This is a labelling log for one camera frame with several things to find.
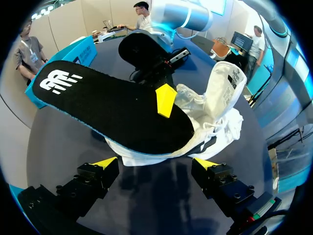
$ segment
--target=yellow tab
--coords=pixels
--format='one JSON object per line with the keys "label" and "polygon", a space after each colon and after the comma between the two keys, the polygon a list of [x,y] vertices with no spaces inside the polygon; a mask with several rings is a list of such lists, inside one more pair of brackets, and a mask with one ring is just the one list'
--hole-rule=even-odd
{"label": "yellow tab", "polygon": [[109,159],[105,159],[103,161],[97,162],[97,163],[92,163],[90,165],[99,165],[102,166],[103,169],[106,168],[111,162],[113,162],[114,159],[117,159],[117,157],[113,157],[113,158],[109,158]]}
{"label": "yellow tab", "polygon": [[202,160],[200,158],[194,158],[198,163],[200,163],[200,165],[203,166],[203,168],[205,168],[205,170],[207,170],[208,167],[211,167],[213,165],[220,165],[220,164],[217,164],[217,163],[213,163],[213,162],[209,162],[209,161],[206,161],[206,160]]}
{"label": "yellow tab", "polygon": [[156,89],[157,113],[169,118],[177,92],[167,83]]}

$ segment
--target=new balance logo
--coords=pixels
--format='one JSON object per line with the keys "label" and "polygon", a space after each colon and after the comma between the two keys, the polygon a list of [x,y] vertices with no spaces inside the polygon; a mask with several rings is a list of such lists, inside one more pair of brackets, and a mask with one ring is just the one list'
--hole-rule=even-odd
{"label": "new balance logo", "polygon": [[77,81],[72,78],[82,79],[83,77],[73,74],[71,77],[68,77],[69,73],[64,72],[62,70],[54,70],[51,73],[49,73],[48,78],[44,79],[40,83],[40,87],[46,89],[47,91],[50,91],[52,88],[53,93],[55,94],[61,94],[61,92],[57,91],[56,89],[60,91],[66,91],[65,87],[71,87],[71,83],[76,83]]}

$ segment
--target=man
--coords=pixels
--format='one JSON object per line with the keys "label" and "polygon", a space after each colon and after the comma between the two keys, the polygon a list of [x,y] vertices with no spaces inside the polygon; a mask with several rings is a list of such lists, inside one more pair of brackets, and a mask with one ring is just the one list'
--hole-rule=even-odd
{"label": "man", "polygon": [[21,42],[14,53],[16,69],[27,79],[27,85],[34,79],[39,69],[48,61],[36,37],[29,37],[31,20],[27,21],[20,32]]}
{"label": "man", "polygon": [[126,27],[127,29],[131,31],[139,29],[139,28],[145,29],[145,26],[147,26],[151,22],[149,5],[146,2],[141,1],[141,2],[136,3],[134,5],[134,8],[136,10],[137,15],[139,15],[136,26],[134,27],[134,26],[120,24],[117,27],[119,28]]}
{"label": "man", "polygon": [[262,29],[258,26],[254,26],[254,34],[255,35],[253,36],[246,34],[249,38],[253,40],[251,49],[249,51],[248,68],[246,71],[247,84],[252,78],[252,72],[254,70],[254,67],[256,65],[258,67],[261,65],[265,49],[265,39],[262,37]]}

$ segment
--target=badge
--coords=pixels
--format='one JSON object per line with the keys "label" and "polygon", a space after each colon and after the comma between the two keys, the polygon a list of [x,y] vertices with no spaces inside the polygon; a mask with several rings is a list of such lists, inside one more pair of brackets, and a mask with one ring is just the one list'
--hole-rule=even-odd
{"label": "badge", "polygon": [[31,54],[30,59],[33,63],[35,63],[38,60],[36,53]]}

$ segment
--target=dark pants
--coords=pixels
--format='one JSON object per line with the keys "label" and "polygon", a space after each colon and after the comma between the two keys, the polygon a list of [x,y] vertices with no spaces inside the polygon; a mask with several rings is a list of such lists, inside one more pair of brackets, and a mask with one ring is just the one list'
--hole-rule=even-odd
{"label": "dark pants", "polygon": [[246,70],[246,83],[248,84],[252,78],[252,72],[256,65],[256,58],[254,56],[249,55],[248,57],[248,68]]}

